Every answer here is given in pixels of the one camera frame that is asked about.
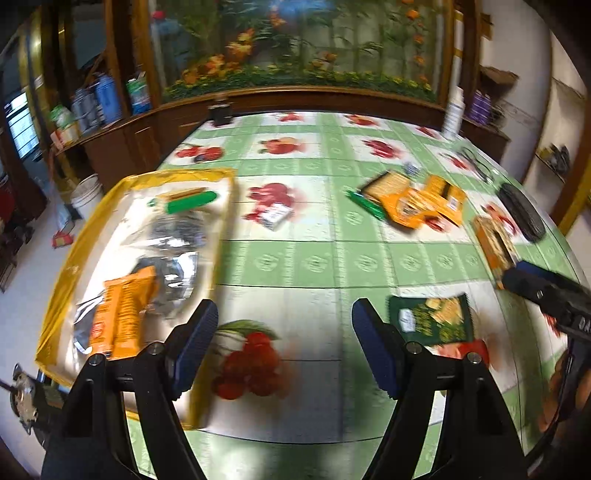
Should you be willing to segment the right hand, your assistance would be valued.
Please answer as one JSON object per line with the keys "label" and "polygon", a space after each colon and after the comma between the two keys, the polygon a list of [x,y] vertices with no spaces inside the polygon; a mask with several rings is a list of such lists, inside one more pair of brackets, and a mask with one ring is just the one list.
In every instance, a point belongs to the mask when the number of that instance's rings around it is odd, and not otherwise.
{"label": "right hand", "polygon": [[[558,359],[553,375],[549,381],[549,393],[547,394],[544,402],[542,413],[538,417],[538,427],[541,432],[545,432],[551,421],[558,410],[559,405],[559,393],[562,385],[563,377],[563,364],[567,359],[567,351],[564,351]],[[581,411],[588,398],[590,397],[591,388],[591,373],[587,369],[582,378],[578,382],[576,396],[575,396],[575,408],[577,411]]]}

